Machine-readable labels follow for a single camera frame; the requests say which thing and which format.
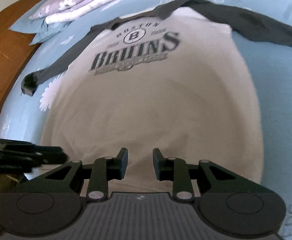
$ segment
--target bed sheet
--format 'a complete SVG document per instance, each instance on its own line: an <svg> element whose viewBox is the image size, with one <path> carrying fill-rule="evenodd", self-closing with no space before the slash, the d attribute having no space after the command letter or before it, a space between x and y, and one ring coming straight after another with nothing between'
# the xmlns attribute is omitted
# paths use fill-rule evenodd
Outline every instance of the bed sheet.
<svg viewBox="0 0 292 240"><path fill-rule="evenodd" d="M62 75L39 86L31 98L20 84L29 73L45 68L82 39L90 27L115 17L135 13L172 0L115 0L72 22L63 32L44 42L13 86L0 115L0 138L38 143L51 99ZM292 25L292 0L209 0L247 8ZM233 32L257 89L264 135L265 168L262 185L286 202L287 216L280 235L292 240L292 48L251 42Z"/></svg>

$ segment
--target screw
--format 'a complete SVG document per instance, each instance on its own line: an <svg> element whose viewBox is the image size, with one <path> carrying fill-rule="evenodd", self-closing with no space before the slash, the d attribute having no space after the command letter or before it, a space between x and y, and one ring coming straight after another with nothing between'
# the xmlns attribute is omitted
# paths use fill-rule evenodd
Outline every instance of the screw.
<svg viewBox="0 0 292 240"><path fill-rule="evenodd" d="M101 191L92 191L89 192L88 197L90 197L91 199L101 199L104 197L104 193L102 193Z"/></svg>
<svg viewBox="0 0 292 240"><path fill-rule="evenodd" d="M188 191L181 191L181 192L178 192L176 194L176 196L179 198L179 199L183 199L183 200L186 200L186 199L190 199L192 198L193 194L188 192Z"/></svg>

